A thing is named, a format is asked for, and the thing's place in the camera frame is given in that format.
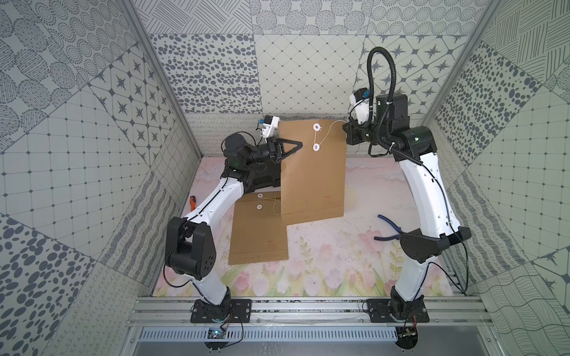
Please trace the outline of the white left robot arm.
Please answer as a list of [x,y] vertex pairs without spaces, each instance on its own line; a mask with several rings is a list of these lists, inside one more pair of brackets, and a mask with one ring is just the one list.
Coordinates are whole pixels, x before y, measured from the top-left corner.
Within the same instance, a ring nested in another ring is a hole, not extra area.
[[200,293],[199,304],[222,315],[229,313],[231,292],[214,270],[217,252],[212,228],[245,194],[281,185],[281,163],[303,143],[271,136],[250,144],[239,131],[221,143],[225,158],[221,180],[196,209],[167,224],[164,268],[184,276]]

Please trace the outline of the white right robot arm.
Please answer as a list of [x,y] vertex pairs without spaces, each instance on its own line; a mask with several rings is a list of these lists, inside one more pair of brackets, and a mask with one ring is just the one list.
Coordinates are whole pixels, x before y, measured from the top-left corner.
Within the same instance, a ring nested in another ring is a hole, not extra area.
[[378,145],[393,156],[405,175],[420,218],[420,227],[400,234],[405,262],[390,292],[393,314],[418,307],[428,269],[436,258],[471,236],[452,211],[439,171],[439,157],[431,130],[411,127],[407,97],[380,95],[361,88],[350,95],[349,121],[343,129],[348,145]]

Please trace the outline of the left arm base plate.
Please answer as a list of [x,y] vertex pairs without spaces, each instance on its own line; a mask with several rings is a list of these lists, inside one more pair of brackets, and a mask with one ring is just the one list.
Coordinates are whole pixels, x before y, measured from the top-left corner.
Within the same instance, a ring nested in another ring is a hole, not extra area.
[[223,323],[227,320],[237,323],[249,323],[252,311],[251,299],[228,299],[215,306],[206,301],[194,302],[191,309],[192,323]]

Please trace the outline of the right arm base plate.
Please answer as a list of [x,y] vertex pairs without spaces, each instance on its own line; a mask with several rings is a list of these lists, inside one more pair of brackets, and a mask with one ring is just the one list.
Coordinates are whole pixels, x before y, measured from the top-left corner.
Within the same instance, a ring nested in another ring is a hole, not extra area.
[[371,323],[428,323],[430,317],[424,297],[411,302],[392,299],[368,299],[364,302],[365,312]]

